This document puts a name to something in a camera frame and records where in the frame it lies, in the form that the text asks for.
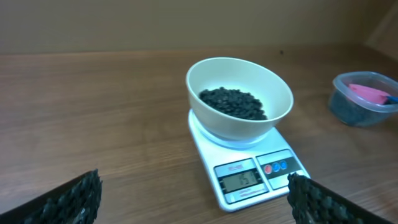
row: red button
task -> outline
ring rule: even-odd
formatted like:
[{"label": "red button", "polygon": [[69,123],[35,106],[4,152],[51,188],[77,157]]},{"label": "red button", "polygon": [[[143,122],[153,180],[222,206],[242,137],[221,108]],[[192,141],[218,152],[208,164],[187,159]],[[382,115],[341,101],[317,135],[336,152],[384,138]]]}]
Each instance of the red button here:
[{"label": "red button", "polygon": [[264,167],[264,172],[265,172],[266,174],[272,173],[272,167],[271,167],[271,165],[266,165],[266,166]]}]

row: beige wall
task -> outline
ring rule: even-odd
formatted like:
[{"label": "beige wall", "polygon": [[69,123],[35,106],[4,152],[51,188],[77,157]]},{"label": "beige wall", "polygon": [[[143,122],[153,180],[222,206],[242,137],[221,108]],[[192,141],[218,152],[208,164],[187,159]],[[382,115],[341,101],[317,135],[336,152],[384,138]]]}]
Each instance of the beige wall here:
[{"label": "beige wall", "polygon": [[398,60],[398,1],[385,15],[366,44]]},{"label": "beige wall", "polygon": [[2,0],[0,54],[362,42],[394,0]]}]

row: black seeds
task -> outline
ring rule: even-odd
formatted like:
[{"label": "black seeds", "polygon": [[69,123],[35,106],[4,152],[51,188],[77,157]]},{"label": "black seeds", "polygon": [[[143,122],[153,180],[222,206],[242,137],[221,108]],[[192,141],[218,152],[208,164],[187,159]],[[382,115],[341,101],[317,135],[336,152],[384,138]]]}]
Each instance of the black seeds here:
[{"label": "black seeds", "polygon": [[329,109],[340,121],[349,126],[369,126],[390,116],[390,113],[378,113],[363,108],[338,90],[335,90],[330,98]]},{"label": "black seeds", "polygon": [[215,90],[203,90],[199,98],[212,108],[230,116],[250,120],[266,120],[261,109],[262,103],[250,93],[241,90],[227,90],[220,87]]}]

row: digital scale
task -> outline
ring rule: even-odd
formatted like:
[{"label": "digital scale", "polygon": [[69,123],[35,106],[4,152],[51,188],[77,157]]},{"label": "digital scale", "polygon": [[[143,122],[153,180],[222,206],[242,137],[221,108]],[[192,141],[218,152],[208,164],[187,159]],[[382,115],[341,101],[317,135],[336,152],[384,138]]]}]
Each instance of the digital scale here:
[{"label": "digital scale", "polygon": [[188,124],[220,208],[226,212],[287,194],[289,174],[310,178],[276,128],[250,141],[231,141],[207,131],[192,110]]}]

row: white bowl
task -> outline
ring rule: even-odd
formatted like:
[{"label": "white bowl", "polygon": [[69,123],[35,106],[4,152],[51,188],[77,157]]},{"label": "white bowl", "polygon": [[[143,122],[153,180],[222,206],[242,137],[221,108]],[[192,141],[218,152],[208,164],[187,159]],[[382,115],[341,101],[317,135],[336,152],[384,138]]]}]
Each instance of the white bowl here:
[{"label": "white bowl", "polygon": [[[226,139],[256,138],[274,127],[293,107],[289,86],[272,71],[236,58],[208,58],[194,64],[187,73],[190,106],[201,124]],[[262,103],[267,120],[235,118],[219,112],[199,99],[201,91],[219,87],[251,93]]]}]

